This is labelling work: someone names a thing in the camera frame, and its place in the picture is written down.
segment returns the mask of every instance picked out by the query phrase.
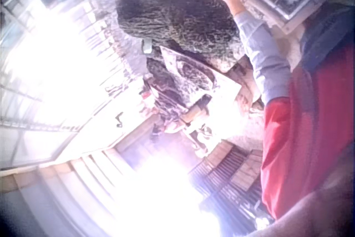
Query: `dark fuzzy object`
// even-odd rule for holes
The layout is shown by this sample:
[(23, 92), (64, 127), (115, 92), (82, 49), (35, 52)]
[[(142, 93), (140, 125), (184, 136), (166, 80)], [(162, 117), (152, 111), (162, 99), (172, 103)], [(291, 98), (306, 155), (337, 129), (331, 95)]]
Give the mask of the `dark fuzzy object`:
[(175, 43), (206, 63), (232, 66), (239, 30), (221, 0), (118, 0), (118, 22), (127, 34), (152, 38), (156, 45)]

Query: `person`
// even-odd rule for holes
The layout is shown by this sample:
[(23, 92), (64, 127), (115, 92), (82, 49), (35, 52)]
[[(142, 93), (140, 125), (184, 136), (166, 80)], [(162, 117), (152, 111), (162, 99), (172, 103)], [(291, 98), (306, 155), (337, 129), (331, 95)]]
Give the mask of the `person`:
[(251, 236), (341, 236), (353, 219), (353, 7), (330, 5), (307, 23), (291, 72), (264, 22), (223, 1), (265, 104), (262, 200), (276, 223)]

